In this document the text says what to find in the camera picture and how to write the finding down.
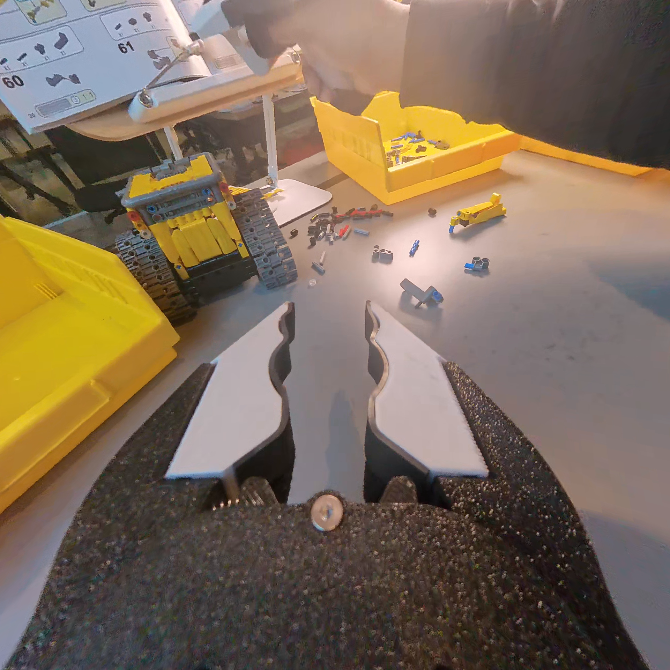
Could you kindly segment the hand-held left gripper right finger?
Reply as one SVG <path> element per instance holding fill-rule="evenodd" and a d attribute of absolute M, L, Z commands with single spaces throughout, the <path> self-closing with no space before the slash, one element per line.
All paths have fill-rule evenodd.
<path fill-rule="evenodd" d="M 380 502 L 398 477 L 422 502 L 435 498 L 439 478 L 485 481 L 489 466 L 447 360 L 371 300 L 364 333 L 375 383 L 364 438 L 365 501 Z"/>

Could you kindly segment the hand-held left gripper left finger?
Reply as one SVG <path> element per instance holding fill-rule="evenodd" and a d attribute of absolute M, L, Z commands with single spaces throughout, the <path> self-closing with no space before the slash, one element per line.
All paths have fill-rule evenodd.
<path fill-rule="evenodd" d="M 287 301 L 212 361 L 168 480 L 214 481 L 206 505 L 241 503 L 253 478 L 280 502 L 288 499 L 296 448 L 285 380 L 295 330 Z"/>

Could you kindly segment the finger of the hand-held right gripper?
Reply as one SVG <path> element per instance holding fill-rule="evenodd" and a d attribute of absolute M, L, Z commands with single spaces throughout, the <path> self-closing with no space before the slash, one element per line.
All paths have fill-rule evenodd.
<path fill-rule="evenodd" d="M 207 1 L 191 18 L 191 33 L 194 39 L 206 39 L 224 35 L 231 30 L 230 22 L 224 12 L 225 1 Z"/>

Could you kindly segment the grey desk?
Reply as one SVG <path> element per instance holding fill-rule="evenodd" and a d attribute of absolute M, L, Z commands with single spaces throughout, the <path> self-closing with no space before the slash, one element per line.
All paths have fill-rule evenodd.
<path fill-rule="evenodd" d="M 105 465 L 198 365 L 284 301 L 296 305 L 289 500 L 334 489 L 361 502 L 370 299 L 457 363 L 538 448 L 583 517 L 632 638 L 650 667 L 668 669 L 667 178 L 518 151 L 502 170 L 393 206 L 369 237 L 341 246 L 308 248 L 309 218 L 296 222 L 297 282 L 264 291 L 249 281 L 204 306 L 178 327 L 176 359 L 1 515 L 1 665 Z M 375 245 L 392 263 L 372 262 Z M 324 250 L 320 275 L 312 262 Z M 488 273 L 464 270 L 474 256 L 490 259 Z M 405 278 L 444 302 L 415 307 Z"/>

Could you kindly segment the person's right hand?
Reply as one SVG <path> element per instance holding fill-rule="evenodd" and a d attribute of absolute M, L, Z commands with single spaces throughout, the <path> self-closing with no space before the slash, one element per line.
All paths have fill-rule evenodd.
<path fill-rule="evenodd" d="M 408 22 L 397 1 L 299 1 L 286 28 L 310 94 L 332 104 L 337 90 L 399 91 Z"/>

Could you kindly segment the instruction booklet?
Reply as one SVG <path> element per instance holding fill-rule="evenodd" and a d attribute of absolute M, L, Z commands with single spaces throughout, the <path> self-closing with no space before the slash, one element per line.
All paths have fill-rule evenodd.
<path fill-rule="evenodd" d="M 162 73 L 193 41 L 202 4 L 2 1 L 1 102 L 34 134 L 118 105 L 155 129 L 193 115 L 205 94 L 243 100 L 258 79 L 222 36 Z"/>

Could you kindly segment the grey bent beam assembly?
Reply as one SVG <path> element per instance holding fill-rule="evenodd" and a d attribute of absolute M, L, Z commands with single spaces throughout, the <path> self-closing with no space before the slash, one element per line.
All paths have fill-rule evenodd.
<path fill-rule="evenodd" d="M 427 306 L 430 304 L 440 305 L 444 302 L 444 297 L 441 292 L 432 285 L 429 286 L 428 289 L 421 289 L 405 278 L 400 282 L 400 286 L 405 293 L 417 300 L 415 307 Z"/>

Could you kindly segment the yellow parts bin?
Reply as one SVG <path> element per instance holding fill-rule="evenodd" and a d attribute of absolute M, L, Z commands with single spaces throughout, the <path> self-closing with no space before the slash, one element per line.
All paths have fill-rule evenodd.
<path fill-rule="evenodd" d="M 1 511 L 177 356 L 114 254 L 1 217 Z"/>
<path fill-rule="evenodd" d="M 500 125 L 467 122 L 428 106 L 402 107 L 396 92 L 378 94 L 358 116 L 316 97 L 311 102 L 329 162 L 385 205 L 497 170 L 504 156 L 520 147 L 519 135 Z M 389 140 L 419 130 L 452 148 L 388 168 Z"/>
<path fill-rule="evenodd" d="M 591 156 L 588 154 L 581 154 L 569 149 L 553 146 L 551 144 L 532 139 L 530 137 L 520 135 L 520 149 L 534 154 L 543 155 L 559 159 L 565 162 L 576 163 L 588 167 L 604 170 L 607 172 L 619 173 L 630 177 L 639 177 L 646 173 L 652 172 L 654 168 L 633 165 L 630 163 L 616 162 L 610 159 Z"/>

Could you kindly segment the yellow tracked brick bulldozer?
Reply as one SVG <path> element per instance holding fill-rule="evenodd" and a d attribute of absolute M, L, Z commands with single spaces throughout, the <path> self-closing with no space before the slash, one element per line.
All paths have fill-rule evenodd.
<path fill-rule="evenodd" d="M 116 254 L 173 325 L 195 316 L 202 294 L 253 277 L 289 285 L 297 266 L 269 205 L 280 191 L 230 186 L 210 153 L 167 159 L 116 192 L 133 225 Z"/>

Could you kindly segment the heap of assorted brick parts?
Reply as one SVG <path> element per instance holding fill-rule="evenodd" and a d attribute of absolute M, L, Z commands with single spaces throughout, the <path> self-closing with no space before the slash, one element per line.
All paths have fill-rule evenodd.
<path fill-rule="evenodd" d="M 446 140 L 426 137 L 421 130 L 407 131 L 387 143 L 386 166 L 393 168 L 424 157 L 435 157 L 451 148 Z"/>

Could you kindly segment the pile of small connector pins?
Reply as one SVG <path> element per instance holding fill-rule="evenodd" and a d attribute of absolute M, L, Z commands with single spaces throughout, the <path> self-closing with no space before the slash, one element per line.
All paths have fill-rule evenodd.
<path fill-rule="evenodd" d="M 339 211 L 334 206 L 330 212 L 312 214 L 306 228 L 308 248 L 315 247 L 320 241 L 332 244 L 344 240 L 355 230 L 358 235 L 368 235 L 369 231 L 361 228 L 376 219 L 392 219 L 394 212 L 374 204 L 370 208 L 354 207 Z"/>

